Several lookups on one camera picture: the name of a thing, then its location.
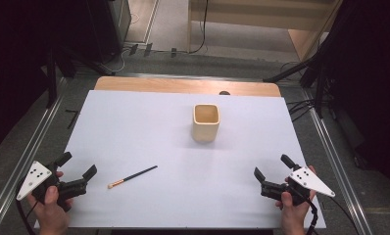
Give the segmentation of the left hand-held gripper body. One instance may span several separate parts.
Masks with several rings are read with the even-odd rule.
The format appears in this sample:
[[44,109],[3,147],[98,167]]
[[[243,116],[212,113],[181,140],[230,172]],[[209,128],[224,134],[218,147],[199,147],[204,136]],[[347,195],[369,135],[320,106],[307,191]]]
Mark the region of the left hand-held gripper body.
[[67,204],[67,200],[86,193],[87,173],[84,173],[80,179],[74,181],[61,181],[56,172],[65,163],[65,160],[56,160],[48,165],[44,165],[34,161],[17,193],[16,200],[21,201],[28,194],[31,194],[37,201],[44,204],[47,189],[50,186],[56,186],[59,192],[57,205],[65,212],[68,212],[71,207]]

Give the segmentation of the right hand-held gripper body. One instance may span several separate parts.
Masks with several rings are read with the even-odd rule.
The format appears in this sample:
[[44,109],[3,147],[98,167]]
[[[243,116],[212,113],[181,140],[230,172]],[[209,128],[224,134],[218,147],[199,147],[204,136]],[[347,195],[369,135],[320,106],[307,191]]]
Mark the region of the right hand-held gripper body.
[[335,197],[336,194],[307,166],[299,167],[288,176],[287,183],[276,184],[266,181],[260,173],[261,195],[277,201],[281,200],[283,192],[289,192],[293,199],[293,205],[298,206],[304,203],[312,190],[328,197]]

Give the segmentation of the black pencil with orange end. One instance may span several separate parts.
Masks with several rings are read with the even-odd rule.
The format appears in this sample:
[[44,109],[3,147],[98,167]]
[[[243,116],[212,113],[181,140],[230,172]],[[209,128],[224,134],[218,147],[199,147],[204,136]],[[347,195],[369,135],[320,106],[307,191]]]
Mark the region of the black pencil with orange end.
[[126,181],[128,181],[128,180],[130,180],[130,179],[133,179],[133,178],[135,178],[135,177],[137,177],[137,176],[139,176],[139,175],[142,175],[142,174],[144,174],[144,173],[146,173],[146,172],[149,172],[149,171],[151,171],[151,170],[153,170],[153,169],[155,169],[155,168],[157,168],[157,167],[158,167],[157,165],[154,165],[154,166],[151,166],[151,167],[146,168],[146,169],[144,169],[144,170],[141,170],[141,171],[139,171],[139,172],[136,172],[136,173],[134,173],[134,174],[132,174],[132,175],[130,175],[130,176],[127,176],[126,178],[120,179],[120,180],[115,181],[115,182],[113,182],[113,183],[109,183],[109,184],[107,185],[107,188],[108,188],[108,189],[112,189],[112,188],[114,188],[114,187],[116,187],[116,186],[118,186],[118,185],[120,185],[120,184],[122,184],[122,183],[125,183]]

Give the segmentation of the square wooden cup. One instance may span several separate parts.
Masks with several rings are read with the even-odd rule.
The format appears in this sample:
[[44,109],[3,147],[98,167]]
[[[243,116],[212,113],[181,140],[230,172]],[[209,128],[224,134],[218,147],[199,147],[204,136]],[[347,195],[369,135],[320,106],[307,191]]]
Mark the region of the square wooden cup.
[[197,142],[213,142],[220,124],[219,108],[214,104],[197,104],[193,108],[192,137]]

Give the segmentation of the person's right hand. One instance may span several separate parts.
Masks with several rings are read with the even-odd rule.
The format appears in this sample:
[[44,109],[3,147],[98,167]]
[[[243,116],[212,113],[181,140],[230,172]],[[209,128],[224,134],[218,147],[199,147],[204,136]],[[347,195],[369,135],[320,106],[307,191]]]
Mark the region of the person's right hand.
[[281,230],[284,235],[305,235],[304,220],[310,204],[305,202],[299,206],[293,205],[289,192],[281,194],[281,200],[275,203],[281,210]]

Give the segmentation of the person's left hand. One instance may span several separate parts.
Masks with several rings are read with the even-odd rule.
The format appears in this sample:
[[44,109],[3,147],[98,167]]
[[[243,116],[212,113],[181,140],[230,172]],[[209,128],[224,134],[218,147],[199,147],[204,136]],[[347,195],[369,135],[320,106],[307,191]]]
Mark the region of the person's left hand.
[[59,191],[56,186],[50,186],[47,189],[44,203],[37,202],[31,194],[26,198],[39,222],[39,235],[67,234],[70,215],[57,203]]

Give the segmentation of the white table board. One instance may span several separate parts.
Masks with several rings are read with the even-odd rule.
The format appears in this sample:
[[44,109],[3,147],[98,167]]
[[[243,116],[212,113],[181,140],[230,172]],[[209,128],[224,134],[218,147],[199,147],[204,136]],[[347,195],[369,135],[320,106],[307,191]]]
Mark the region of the white table board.
[[[219,108],[213,142],[192,137],[197,104]],[[280,212],[254,170],[280,183],[290,173],[282,155],[306,163],[285,102],[274,97],[92,90],[66,149],[65,180],[97,167],[74,200],[72,228],[276,228]]]

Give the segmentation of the black slanted tripod leg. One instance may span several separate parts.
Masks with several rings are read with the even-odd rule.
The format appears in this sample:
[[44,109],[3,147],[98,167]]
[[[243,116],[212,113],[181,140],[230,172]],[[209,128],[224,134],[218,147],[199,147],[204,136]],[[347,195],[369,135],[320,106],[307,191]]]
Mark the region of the black slanted tripod leg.
[[273,77],[264,78],[263,82],[276,83],[284,78],[287,78],[288,76],[292,75],[293,73],[296,73],[299,71],[314,71],[319,62],[320,62],[320,56],[313,55],[308,60],[299,63],[298,65],[292,67],[291,69],[282,71],[280,74],[277,74]]

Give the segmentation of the wooden table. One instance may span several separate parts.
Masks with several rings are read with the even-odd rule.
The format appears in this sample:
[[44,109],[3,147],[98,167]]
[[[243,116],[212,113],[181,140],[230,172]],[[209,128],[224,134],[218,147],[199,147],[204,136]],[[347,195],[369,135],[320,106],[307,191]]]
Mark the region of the wooden table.
[[101,76],[95,90],[280,97],[276,84],[188,78]]

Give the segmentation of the dark cabinet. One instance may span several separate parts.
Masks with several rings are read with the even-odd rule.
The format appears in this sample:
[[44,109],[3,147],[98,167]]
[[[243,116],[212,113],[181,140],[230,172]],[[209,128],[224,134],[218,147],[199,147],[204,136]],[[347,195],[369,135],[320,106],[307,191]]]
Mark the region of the dark cabinet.
[[131,23],[128,0],[86,0],[93,38],[92,57],[104,62],[122,51]]

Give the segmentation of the light wooden shelf unit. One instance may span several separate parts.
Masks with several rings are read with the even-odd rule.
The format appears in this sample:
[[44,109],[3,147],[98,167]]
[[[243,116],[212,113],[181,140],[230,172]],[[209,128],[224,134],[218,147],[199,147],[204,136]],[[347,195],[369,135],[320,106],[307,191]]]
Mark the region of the light wooden shelf unit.
[[191,22],[203,20],[285,28],[300,61],[308,60],[325,32],[329,32],[344,0],[187,0],[187,45]]

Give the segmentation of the metal floor rail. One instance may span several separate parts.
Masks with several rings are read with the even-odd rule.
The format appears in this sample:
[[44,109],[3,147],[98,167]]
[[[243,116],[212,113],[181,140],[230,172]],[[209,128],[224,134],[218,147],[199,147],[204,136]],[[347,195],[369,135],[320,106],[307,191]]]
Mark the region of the metal floor rail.
[[350,217],[352,218],[359,235],[373,235],[358,195],[340,161],[339,155],[325,126],[324,120],[317,113],[316,107],[316,105],[313,105],[311,116],[317,129],[317,133],[321,139],[322,146],[327,154],[333,173],[337,179],[348,212],[350,213]]
[[28,168],[31,166],[36,152],[46,135],[48,128],[54,119],[55,114],[58,112],[63,97],[65,96],[66,89],[68,86],[68,79],[62,77],[59,80],[57,91],[58,95],[55,103],[47,109],[39,124],[36,126],[32,136],[30,137],[18,163],[16,164],[14,170],[12,171],[10,177],[8,178],[6,184],[4,185],[0,193],[0,224],[6,215],[10,205],[16,199],[16,188],[18,186],[19,180],[25,175]]

